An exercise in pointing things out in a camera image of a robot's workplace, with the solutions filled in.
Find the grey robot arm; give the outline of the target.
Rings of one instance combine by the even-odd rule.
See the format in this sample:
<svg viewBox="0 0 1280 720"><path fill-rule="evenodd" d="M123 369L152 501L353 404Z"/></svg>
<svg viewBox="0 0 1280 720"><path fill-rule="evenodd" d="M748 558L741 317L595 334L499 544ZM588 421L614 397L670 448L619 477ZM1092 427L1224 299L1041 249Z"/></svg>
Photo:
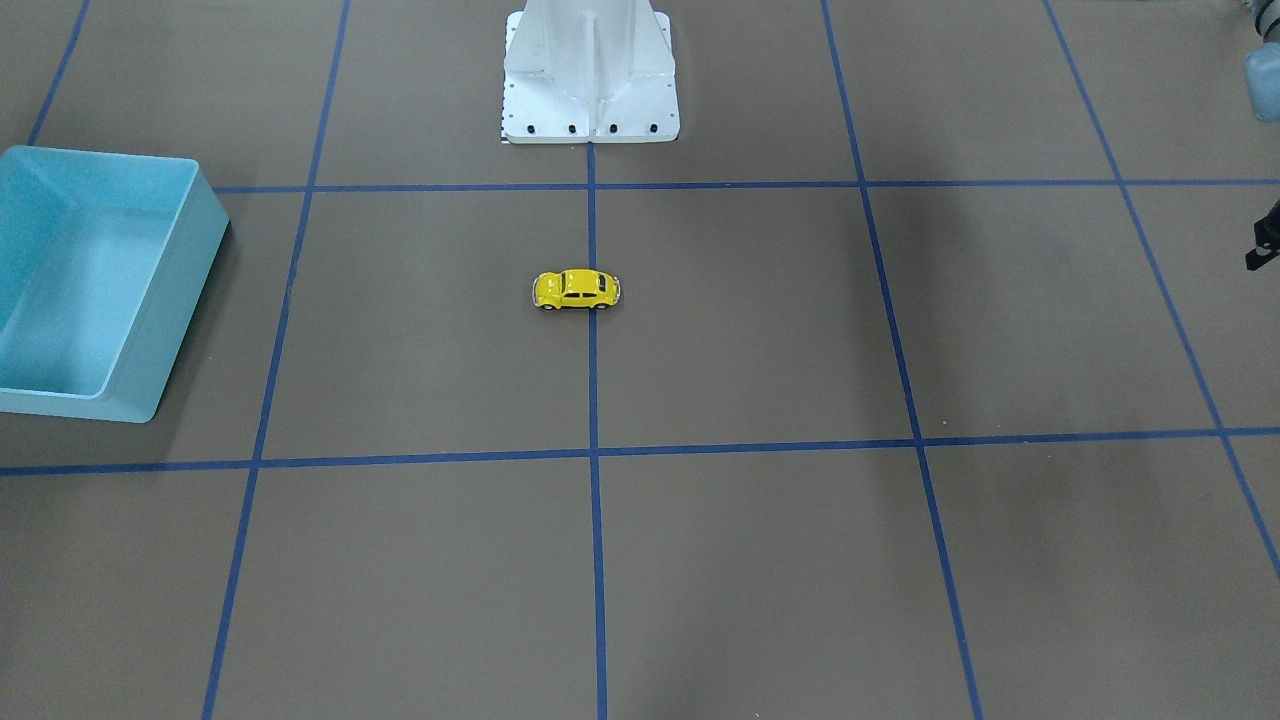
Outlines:
<svg viewBox="0 0 1280 720"><path fill-rule="evenodd" d="M1254 118L1279 123L1279 1L1243 1L1262 45L1243 61Z"/></svg>

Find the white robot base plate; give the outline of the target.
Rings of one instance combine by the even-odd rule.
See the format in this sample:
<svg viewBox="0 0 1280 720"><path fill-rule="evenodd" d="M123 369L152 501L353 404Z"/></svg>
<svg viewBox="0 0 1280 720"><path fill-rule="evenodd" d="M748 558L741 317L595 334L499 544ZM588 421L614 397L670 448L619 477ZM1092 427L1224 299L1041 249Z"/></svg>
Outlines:
<svg viewBox="0 0 1280 720"><path fill-rule="evenodd" d="M506 18L507 143L666 143L681 117L671 19L649 1L529 1Z"/></svg>

